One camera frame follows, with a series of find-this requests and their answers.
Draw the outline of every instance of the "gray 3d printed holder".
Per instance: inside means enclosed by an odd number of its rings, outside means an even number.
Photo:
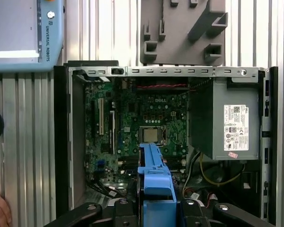
[[[222,65],[225,0],[142,0],[141,62]]]

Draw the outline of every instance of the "white label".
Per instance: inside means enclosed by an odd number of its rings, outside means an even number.
[[[109,192],[109,195],[115,197],[115,195],[117,195],[117,193],[116,193],[116,192],[113,192],[113,191],[110,191],[110,192]]]
[[[199,198],[199,194],[198,193],[193,193],[190,198],[193,199],[193,200],[197,200]]]
[[[249,149],[249,108],[224,105],[224,151]]]

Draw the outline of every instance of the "blue plastic bracket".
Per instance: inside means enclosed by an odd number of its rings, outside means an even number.
[[[6,5],[9,5],[6,3],[5,0],[0,0],[1,11],[4,11]],[[36,23],[29,25],[23,20],[22,23],[20,23],[21,20],[14,18],[15,22],[13,24],[13,21],[10,18],[3,19],[1,26],[4,26],[4,23],[6,23],[10,27],[5,27],[0,30],[0,39],[10,38],[5,35],[7,32],[4,31],[4,29],[8,29],[9,31],[12,30],[17,38],[12,37],[12,41],[15,45],[11,45],[9,48],[16,48],[17,51],[23,51],[23,49],[25,49],[24,47],[29,46],[27,44],[30,43],[31,46],[34,46],[37,56],[31,58],[22,58],[20,56],[13,58],[1,57],[0,73],[51,71],[54,65],[57,64],[62,49],[64,33],[63,0],[33,0],[33,2],[30,2],[29,4],[26,1],[24,3],[24,6],[17,7],[17,5],[15,5],[14,10],[18,10],[17,15],[21,15],[22,10],[27,10],[22,13],[25,14],[26,12],[29,12],[25,15],[25,20],[35,21]],[[12,17],[13,15],[10,15],[9,13],[4,14],[4,17],[9,16]],[[1,42],[0,51],[5,49],[6,45],[3,43],[9,44],[10,42]]]
[[[155,144],[140,144],[144,151],[145,166],[138,167],[144,175],[143,226],[175,227],[177,199],[172,177],[160,149]],[[147,195],[158,196],[157,200],[147,200]]]

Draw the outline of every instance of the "pcie slot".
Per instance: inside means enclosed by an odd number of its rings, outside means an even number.
[[[109,112],[109,119],[108,119],[108,136],[109,136],[109,153],[115,154],[115,112]]]
[[[98,99],[99,107],[99,135],[104,135],[104,98]]]

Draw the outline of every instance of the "red cable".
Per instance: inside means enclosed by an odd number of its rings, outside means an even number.
[[[209,197],[210,197],[212,194],[213,194],[213,193],[211,192],[211,193],[209,193],[208,196],[207,196],[207,206],[206,206],[206,208],[209,207]]]
[[[174,85],[168,85],[168,84],[161,84],[161,85],[150,85],[150,86],[137,86],[137,88],[153,88],[153,87],[184,87],[186,84],[174,84]]]

